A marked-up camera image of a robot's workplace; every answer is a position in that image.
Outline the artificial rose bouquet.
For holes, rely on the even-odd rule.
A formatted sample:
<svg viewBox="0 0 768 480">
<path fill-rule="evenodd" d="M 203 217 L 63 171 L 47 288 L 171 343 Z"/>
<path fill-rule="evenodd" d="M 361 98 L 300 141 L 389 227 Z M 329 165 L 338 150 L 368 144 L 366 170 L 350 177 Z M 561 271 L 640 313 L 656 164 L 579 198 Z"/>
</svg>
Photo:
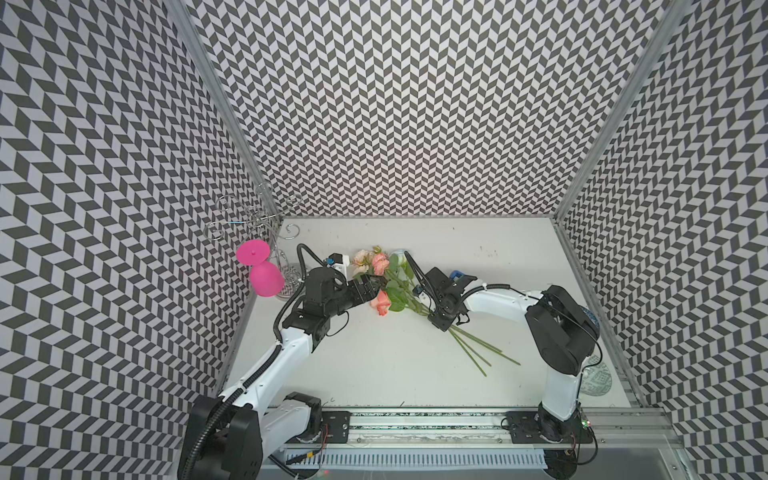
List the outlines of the artificial rose bouquet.
<svg viewBox="0 0 768 480">
<path fill-rule="evenodd" d="M 380 246 L 359 250 L 351 257 L 347 273 L 353 279 L 361 279 L 364 274 L 370 274 L 387 280 L 386 286 L 369 302 L 379 316 L 411 310 L 427 318 L 429 314 L 438 312 L 435 302 L 419 282 L 404 250 L 387 252 Z M 506 355 L 498 347 L 470 334 L 460 326 L 450 326 L 448 333 L 484 377 L 487 376 L 485 368 L 491 367 L 492 364 L 481 354 L 479 348 L 498 355 L 513 365 L 521 366 L 520 362 Z"/>
</svg>

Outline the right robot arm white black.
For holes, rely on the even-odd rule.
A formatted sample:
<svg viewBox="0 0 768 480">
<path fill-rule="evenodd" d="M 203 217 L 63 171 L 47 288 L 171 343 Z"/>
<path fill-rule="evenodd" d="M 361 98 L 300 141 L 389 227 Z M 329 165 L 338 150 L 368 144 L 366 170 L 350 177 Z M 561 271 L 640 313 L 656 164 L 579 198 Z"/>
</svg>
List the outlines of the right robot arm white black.
<svg viewBox="0 0 768 480">
<path fill-rule="evenodd" d="M 428 319 L 441 331 L 471 313 L 527 326 L 547 366 L 542 399 L 530 415 L 534 434 L 551 444 L 578 438 L 578 430 L 584 427 L 579 391 L 583 371 L 592 366 L 588 359 L 600 348 L 600 326 L 565 288 L 552 285 L 526 293 L 472 275 L 448 276 L 438 268 L 422 274 L 419 284 L 432 301 Z"/>
</svg>

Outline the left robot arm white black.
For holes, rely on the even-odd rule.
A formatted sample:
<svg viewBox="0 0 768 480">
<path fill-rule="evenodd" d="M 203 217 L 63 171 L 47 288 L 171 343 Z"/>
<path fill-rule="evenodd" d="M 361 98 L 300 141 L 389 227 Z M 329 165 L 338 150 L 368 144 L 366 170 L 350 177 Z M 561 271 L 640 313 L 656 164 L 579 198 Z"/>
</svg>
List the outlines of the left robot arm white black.
<svg viewBox="0 0 768 480">
<path fill-rule="evenodd" d="M 296 248 L 299 283 L 273 322 L 275 341 L 235 384 L 214 397 L 199 396 L 190 410 L 176 476 L 179 479 L 255 479 L 266 458 L 292 439 L 322 433 L 322 402 L 304 394 L 270 405 L 289 376 L 328 335 L 334 317 L 384 293 L 382 274 L 347 276 L 342 256 L 318 258 Z"/>
</svg>

